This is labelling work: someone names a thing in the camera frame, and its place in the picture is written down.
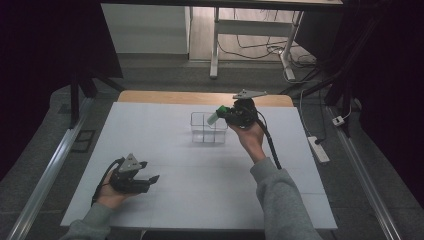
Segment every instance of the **white wall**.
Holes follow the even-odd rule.
[[[102,9],[117,53],[189,52],[188,7],[102,4]]]

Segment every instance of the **table leg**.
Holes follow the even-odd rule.
[[[290,48],[291,48],[293,41],[294,41],[294,37],[296,36],[296,32],[297,32],[297,29],[299,27],[300,19],[302,18],[302,14],[303,14],[303,12],[299,12],[297,14],[294,22],[292,22],[292,29],[291,29],[290,35],[287,38],[286,47],[284,48],[283,52],[279,53],[281,62],[283,63],[283,66],[284,66],[284,72],[287,76],[288,81],[296,80],[296,78],[293,74],[293,70],[292,70],[291,65],[290,65],[289,54],[290,54]]]
[[[209,75],[211,79],[216,79],[218,77],[218,30],[219,30],[219,8],[215,8],[211,71]]]

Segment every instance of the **desk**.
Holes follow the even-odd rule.
[[[341,0],[285,0],[284,2],[300,2],[313,3],[323,5],[342,5]],[[292,23],[278,22],[258,22],[258,21],[241,21],[241,20],[220,20],[219,8],[215,8],[214,35],[211,56],[210,78],[218,77],[218,35],[233,34],[233,35],[253,35],[253,36],[275,36],[287,37],[287,43],[284,51],[279,52],[281,63],[284,67],[284,72],[288,81],[294,81],[295,76],[289,61],[290,49],[293,44],[297,29],[301,22],[303,11],[297,13],[293,18]]]
[[[107,166],[134,153],[147,161],[136,178],[161,175],[146,194],[128,199],[111,225],[161,230],[263,230],[252,163],[235,132],[225,143],[194,143],[191,112],[232,105],[233,94],[124,91],[114,103],[61,225],[84,217]],[[337,228],[297,109],[287,96],[255,98],[280,162],[301,192],[316,228]],[[265,153],[271,156],[264,144]]]

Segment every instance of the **metal frame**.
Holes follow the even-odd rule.
[[[68,129],[66,131],[62,141],[59,143],[59,146],[47,165],[46,170],[22,210],[21,215],[13,226],[12,231],[9,233],[9,236],[7,237],[8,240],[25,239],[63,163],[65,162],[69,151],[71,150],[72,143],[87,119],[88,111],[90,110],[93,101],[94,100],[91,98],[84,99],[80,109],[79,120],[76,122],[73,129]]]
[[[214,9],[214,34],[212,43],[212,56],[210,79],[218,77],[218,35],[219,34],[232,34],[232,35],[249,35],[249,36],[275,36],[287,37],[287,44],[285,50],[281,55],[281,61],[284,65],[284,71],[289,80],[295,80],[293,70],[291,69],[288,56],[290,48],[296,36],[297,28],[299,26],[301,14],[299,13],[294,23],[281,23],[281,22],[259,22],[259,21],[245,21],[245,20],[219,20],[219,8]]]
[[[336,117],[330,107],[326,107],[326,109],[330,119]],[[356,150],[356,147],[352,142],[352,139],[348,138],[340,127],[336,128],[336,130],[339,139],[342,142],[342,145],[350,159],[352,167],[355,170],[356,176],[358,177],[358,180],[362,185],[362,189],[364,190],[371,207],[373,207],[376,213],[377,219],[380,222],[381,229],[386,235],[386,238],[390,240],[401,240],[402,238],[393,221],[393,218],[390,215],[386,204],[381,199],[373,180],[368,174],[367,168],[362,162],[362,159],[359,156],[358,151]]]
[[[111,4],[136,4],[136,5],[163,5],[163,6],[193,6],[193,7],[220,7],[220,8],[248,8],[270,9],[287,11],[320,11],[341,12],[352,11],[370,12],[378,8],[381,0],[373,3],[357,4],[323,4],[295,1],[272,1],[272,0],[102,0],[101,3]]]

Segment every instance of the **wooden table edge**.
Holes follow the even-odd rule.
[[[125,90],[119,95],[118,102],[232,106],[235,101],[233,95],[235,93]],[[266,95],[256,97],[254,101],[256,106],[262,107],[294,107],[287,95]]]

